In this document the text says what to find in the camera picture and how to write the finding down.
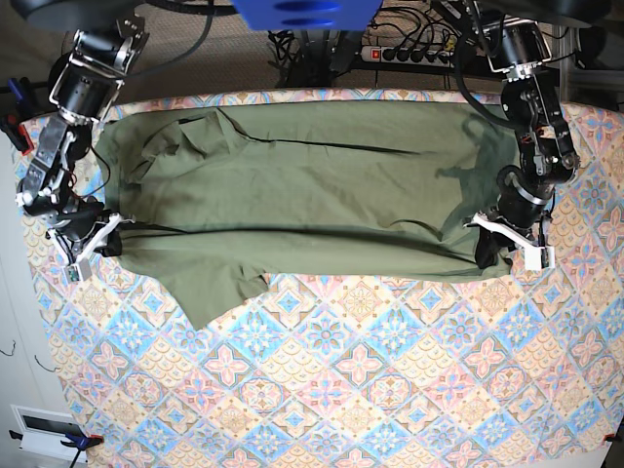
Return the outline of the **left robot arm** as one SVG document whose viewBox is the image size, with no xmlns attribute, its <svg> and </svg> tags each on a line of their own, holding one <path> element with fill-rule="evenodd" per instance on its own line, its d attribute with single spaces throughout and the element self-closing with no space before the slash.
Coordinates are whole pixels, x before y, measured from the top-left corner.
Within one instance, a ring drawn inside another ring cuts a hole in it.
<svg viewBox="0 0 624 468">
<path fill-rule="evenodd" d="M 459 92 L 490 123 L 513 131 L 520 163 L 497 174 L 496 203 L 475 213 L 468 226 L 480 231 L 475 260 L 482 269 L 507 250 L 519 249 L 525 268 L 539 271 L 555 265 L 548 229 L 559 185 L 572 181 L 580 167 L 568 123 L 546 63 L 552 60 L 536 21 L 512 19 L 502 10 L 464 4 L 467 19 L 453 53 Z M 497 116 L 468 90 L 464 62 L 480 49 L 494 73 L 505 77 L 501 95 L 504 114 Z"/>
</svg>

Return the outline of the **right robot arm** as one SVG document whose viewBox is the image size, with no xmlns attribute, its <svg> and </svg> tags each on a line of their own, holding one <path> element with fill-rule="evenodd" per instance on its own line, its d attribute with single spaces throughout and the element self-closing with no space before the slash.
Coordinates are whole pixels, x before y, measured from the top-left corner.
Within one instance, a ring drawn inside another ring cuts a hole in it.
<svg viewBox="0 0 624 468">
<path fill-rule="evenodd" d="M 41 132 L 19 183 L 16 201 L 43 218 L 65 265 L 77 267 L 121 222 L 92 196 L 73 189 L 76 163 L 92 149 L 92 129 L 106 116 L 149 37 L 144 18 L 130 12 L 98 32 L 77 30 L 50 91 L 57 113 Z"/>
</svg>

